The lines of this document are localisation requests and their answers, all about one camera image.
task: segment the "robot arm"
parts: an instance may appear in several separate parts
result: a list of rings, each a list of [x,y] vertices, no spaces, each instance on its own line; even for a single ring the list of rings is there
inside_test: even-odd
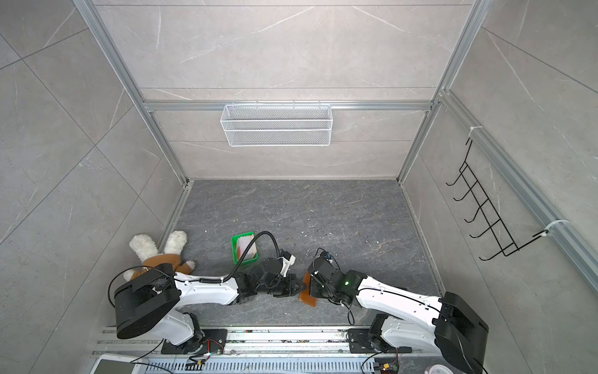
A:
[[[347,306],[357,304],[378,314],[368,338],[381,352],[409,347],[439,352],[454,367],[480,374],[488,325],[456,294],[425,296],[384,284],[364,273],[342,273],[327,252],[314,259],[308,272],[321,298]]]
[[[238,272],[226,280],[228,277],[177,273],[172,265],[160,264],[115,291],[117,337],[130,339],[149,332],[174,346],[184,345],[183,352],[191,352],[203,339],[203,333],[193,314],[175,308],[202,303],[246,303],[258,293],[294,296],[305,288],[295,274],[287,273],[294,262],[292,254],[281,251],[280,258],[267,259],[252,272]]]

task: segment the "stuffed bunny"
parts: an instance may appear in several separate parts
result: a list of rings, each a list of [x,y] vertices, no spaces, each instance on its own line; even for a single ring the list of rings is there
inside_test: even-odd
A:
[[[170,263],[175,272],[190,274],[195,269],[195,263],[187,261],[181,264],[181,252],[186,243],[187,234],[184,231],[173,231],[166,240],[164,254],[158,254],[158,248],[154,241],[146,234],[135,235],[129,242],[129,246],[139,256],[142,265],[158,266],[159,264]],[[143,268],[140,268],[140,270],[127,270],[123,273],[123,277],[128,282],[146,271]]]

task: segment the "white wire basket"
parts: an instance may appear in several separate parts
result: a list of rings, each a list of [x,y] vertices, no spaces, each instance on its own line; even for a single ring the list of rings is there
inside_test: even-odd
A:
[[[325,104],[229,104],[220,123],[231,147],[330,145],[332,109]]]

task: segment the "white cable tie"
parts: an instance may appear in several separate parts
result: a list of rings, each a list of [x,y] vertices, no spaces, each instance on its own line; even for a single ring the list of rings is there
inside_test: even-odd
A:
[[[467,135],[467,137],[468,137],[468,138],[471,138],[471,132],[472,132],[474,129],[481,129],[482,127],[483,127],[483,126],[471,126],[471,127],[469,128],[469,135]]]
[[[548,225],[546,225],[546,227],[544,228],[544,232],[541,233],[540,236],[546,236],[546,235],[548,235],[547,231],[550,231],[550,227],[552,225],[554,225],[554,224],[559,223],[559,222],[563,222],[563,223],[567,222],[567,223],[569,223],[569,221],[567,221],[567,220],[556,220],[556,221],[552,221],[551,223],[549,223]]]

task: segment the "black metal hook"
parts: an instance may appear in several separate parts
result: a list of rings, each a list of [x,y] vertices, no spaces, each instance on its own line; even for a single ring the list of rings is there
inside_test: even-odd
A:
[[[476,175],[475,175],[474,171],[471,169],[471,167],[470,167],[470,166],[469,166],[469,164],[467,163],[467,157],[469,156],[469,151],[471,150],[471,145],[472,145],[471,138],[468,138],[468,139],[467,139],[467,141],[465,142],[465,145],[469,145],[469,147],[467,148],[467,153],[465,154],[465,159],[463,160],[463,163],[462,163],[462,164],[461,164],[461,166],[459,167],[459,176],[457,177],[457,179],[455,179],[455,181],[454,181],[453,183],[451,183],[451,184],[449,184],[449,183],[446,183],[446,185],[447,185],[447,186],[453,186],[455,183],[457,183],[457,181],[458,181],[460,178],[463,178],[463,181],[465,182],[465,184],[467,185],[467,187],[469,187],[469,189],[467,190],[467,192],[465,193],[465,195],[463,195],[463,197],[462,197],[462,198],[460,198],[460,199],[455,199],[455,198],[453,197],[453,200],[455,200],[455,201],[461,201],[461,200],[463,200],[463,199],[465,198],[465,196],[467,196],[467,195],[468,195],[468,194],[471,192],[471,194],[472,194],[472,195],[473,195],[473,197],[474,197],[474,200],[475,200],[475,202],[476,202],[476,203],[477,203],[477,205],[478,205],[478,208],[476,209],[476,211],[475,211],[475,214],[474,214],[474,218],[472,218],[472,219],[471,219],[471,221],[468,221],[468,220],[466,220],[466,219],[463,219],[463,220],[464,220],[465,222],[467,222],[467,223],[472,223],[472,222],[473,222],[473,221],[476,219],[476,217],[478,216],[478,214],[479,214],[480,212],[482,212],[482,216],[484,217],[484,220],[486,221],[486,224],[488,225],[488,228],[487,228],[486,230],[484,230],[484,231],[483,231],[481,234],[479,234],[479,235],[477,235],[477,236],[472,236],[472,235],[469,235],[469,236],[470,236],[471,238],[474,238],[474,239],[475,239],[475,238],[479,238],[480,236],[484,235],[484,234],[485,234],[485,233],[486,233],[486,232],[489,230],[489,231],[491,231],[491,232],[492,232],[492,235],[494,236],[494,239],[496,240],[496,243],[498,244],[498,246],[499,246],[499,248],[500,248],[500,250],[499,250],[497,253],[493,254],[492,256],[490,256],[490,257],[489,257],[489,258],[487,258],[487,259],[482,259],[481,257],[479,257],[479,258],[480,258],[480,260],[482,260],[482,261],[488,261],[488,260],[491,260],[491,259],[495,258],[496,256],[498,256],[498,255],[499,255],[499,254],[501,254],[501,253],[503,254],[503,256],[505,256],[505,257],[508,257],[508,256],[510,256],[511,254],[513,254],[513,253],[515,253],[515,252],[517,252],[517,251],[521,250],[521,249],[522,249],[523,247],[525,247],[526,245],[528,245],[528,244],[531,244],[532,242],[535,242],[535,241],[536,241],[536,240],[538,240],[539,238],[541,238],[541,237],[545,236],[545,235],[541,235],[541,234],[542,234],[542,233],[548,233],[548,230],[546,230],[546,229],[544,229],[544,230],[541,230],[540,232],[538,232],[538,233],[534,234],[534,235],[532,236],[532,239],[531,239],[529,242],[525,243],[524,245],[521,245],[521,246],[517,245],[517,243],[515,242],[515,239],[513,239],[513,236],[512,236],[512,235],[511,235],[511,233],[509,232],[509,229],[507,228],[507,225],[505,225],[504,221],[502,220],[502,217],[501,217],[501,215],[500,215],[500,214],[498,214],[498,211],[496,210],[496,207],[494,206],[494,204],[492,203],[492,200],[490,200],[490,197],[489,197],[489,196],[488,196],[488,194],[486,193],[486,190],[484,189],[484,186],[482,186],[482,184],[480,183],[480,180],[479,180],[479,179],[476,177]],[[466,179],[466,178],[465,178],[465,176],[463,175],[463,173],[465,172],[465,169],[469,169],[469,171],[470,171],[471,175],[473,175],[473,177],[474,177],[474,179],[475,179],[475,182],[474,182],[472,185],[469,185],[469,182],[467,181],[467,179]],[[482,201],[481,203],[480,203],[480,200],[478,200],[478,198],[476,197],[475,193],[473,192],[473,188],[474,188],[474,186],[475,186],[476,184],[477,184],[478,186],[480,186],[480,189],[481,189],[481,191],[484,193],[484,195],[485,195],[485,197],[486,197],[486,199],[485,199],[484,201]],[[494,212],[496,213],[496,216],[498,217],[498,219],[497,219],[497,220],[496,220],[494,223],[492,223],[492,224],[490,224],[490,221],[488,220],[488,217],[486,216],[486,213],[484,213],[483,205],[484,205],[484,204],[486,204],[486,203],[489,203],[489,204],[490,204],[490,206],[492,207],[492,209],[493,209],[493,210],[494,210]],[[496,233],[495,233],[495,232],[494,232],[494,230],[492,229],[492,227],[493,227],[495,224],[497,224],[498,222],[501,222],[501,223],[502,223],[503,227],[505,228],[505,231],[507,232],[507,234],[508,234],[508,236],[509,236],[509,238],[510,238],[510,240],[511,240],[511,242],[510,242],[510,243],[509,243],[509,244],[508,244],[506,247],[504,247],[504,248],[502,247],[502,244],[501,244],[501,242],[499,241],[498,237],[496,236]],[[510,248],[510,247],[511,247],[511,246],[513,246],[513,245],[515,246],[515,249],[514,249],[514,250],[512,250],[512,251],[511,251],[511,252],[509,252],[509,253],[506,253],[506,252],[505,252],[505,250],[507,250],[508,248]]]
[[[478,210],[475,211],[474,218],[472,218],[471,221],[468,221],[465,218],[463,218],[463,221],[465,221],[467,223],[472,223],[475,220],[475,218],[478,216],[478,213],[481,211],[482,206],[489,200],[490,199],[486,198],[486,200],[484,200],[484,202],[480,204],[480,206],[478,207]]]

